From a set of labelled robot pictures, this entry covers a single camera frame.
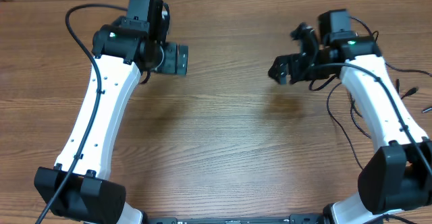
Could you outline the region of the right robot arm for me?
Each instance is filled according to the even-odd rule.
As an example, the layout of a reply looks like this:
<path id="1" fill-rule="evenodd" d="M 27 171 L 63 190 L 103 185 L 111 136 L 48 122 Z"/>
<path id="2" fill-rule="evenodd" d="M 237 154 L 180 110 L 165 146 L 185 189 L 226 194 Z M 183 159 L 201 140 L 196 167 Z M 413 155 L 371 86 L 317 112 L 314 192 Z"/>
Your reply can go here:
<path id="1" fill-rule="evenodd" d="M 320 214 L 292 214 L 290 223 L 382 223 L 431 204 L 431 139 L 390 80 L 376 34 L 359 36 L 351 22 L 347 10 L 337 9 L 319 16 L 318 30 L 300 24 L 291 33 L 300 52 L 277 57 L 268 71 L 279 84 L 338 78 L 374 145 L 354 195 Z"/>

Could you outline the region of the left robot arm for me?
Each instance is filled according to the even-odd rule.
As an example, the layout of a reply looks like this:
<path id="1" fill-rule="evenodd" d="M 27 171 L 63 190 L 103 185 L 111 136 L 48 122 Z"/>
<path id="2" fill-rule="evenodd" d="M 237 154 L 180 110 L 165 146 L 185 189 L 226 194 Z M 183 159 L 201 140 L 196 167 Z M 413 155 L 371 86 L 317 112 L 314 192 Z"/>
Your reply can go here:
<path id="1" fill-rule="evenodd" d="M 83 223 L 146 223 L 110 181 L 115 139 L 134 89 L 152 74 L 185 75 L 188 47 L 168 42 L 169 6 L 129 0 L 124 15 L 95 32 L 90 80 L 77 120 L 51 168 L 38 168 L 34 186 L 46 213 Z"/>

